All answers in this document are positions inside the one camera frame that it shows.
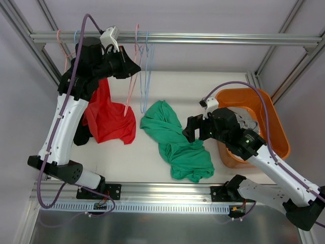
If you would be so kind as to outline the light blue wire hanger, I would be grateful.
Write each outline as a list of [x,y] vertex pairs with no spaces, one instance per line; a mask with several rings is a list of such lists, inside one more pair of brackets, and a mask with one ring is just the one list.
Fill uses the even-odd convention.
[[147,111],[149,91],[150,91],[150,81],[152,64],[154,58],[154,45],[149,44],[149,32],[146,33],[146,64],[145,64],[145,96],[144,96],[144,113]]

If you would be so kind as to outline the grey tank top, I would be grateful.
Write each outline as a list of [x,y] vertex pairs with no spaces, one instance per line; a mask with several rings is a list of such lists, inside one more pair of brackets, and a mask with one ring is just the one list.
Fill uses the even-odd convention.
[[235,113],[240,128],[250,129],[260,134],[258,121],[252,118],[247,109],[239,107],[228,107],[228,109]]

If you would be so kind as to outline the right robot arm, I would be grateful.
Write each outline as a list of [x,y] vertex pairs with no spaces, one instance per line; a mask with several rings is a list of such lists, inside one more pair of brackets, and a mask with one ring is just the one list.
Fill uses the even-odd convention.
[[233,111],[218,108],[207,115],[190,116],[182,134],[189,142],[194,142],[196,130],[200,140],[212,138],[223,143],[230,152],[259,168],[280,187],[276,190],[235,175],[224,185],[224,192],[231,201],[260,202],[283,213],[304,231],[317,224],[324,210],[324,187],[308,181],[289,167],[255,131],[241,128]]

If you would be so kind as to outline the green tank top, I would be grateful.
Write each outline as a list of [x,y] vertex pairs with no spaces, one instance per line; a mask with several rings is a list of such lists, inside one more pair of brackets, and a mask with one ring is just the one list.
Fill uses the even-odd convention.
[[141,118],[140,129],[158,144],[160,156],[171,166],[173,179],[199,183],[214,175],[215,168],[203,142],[198,139],[192,143],[187,141],[176,112],[165,100],[159,100],[147,109]]

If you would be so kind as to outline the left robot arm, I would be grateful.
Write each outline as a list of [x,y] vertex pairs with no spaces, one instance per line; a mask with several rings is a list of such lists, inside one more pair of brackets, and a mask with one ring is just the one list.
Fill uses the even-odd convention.
[[94,199],[102,198],[106,192],[104,177],[72,161],[71,148],[86,144],[90,138],[98,143],[134,141],[134,112],[130,106],[111,100],[108,78],[127,79],[139,71],[114,38],[81,38],[76,57],[61,78],[50,131],[38,154],[28,158],[28,165],[65,183],[88,188]]

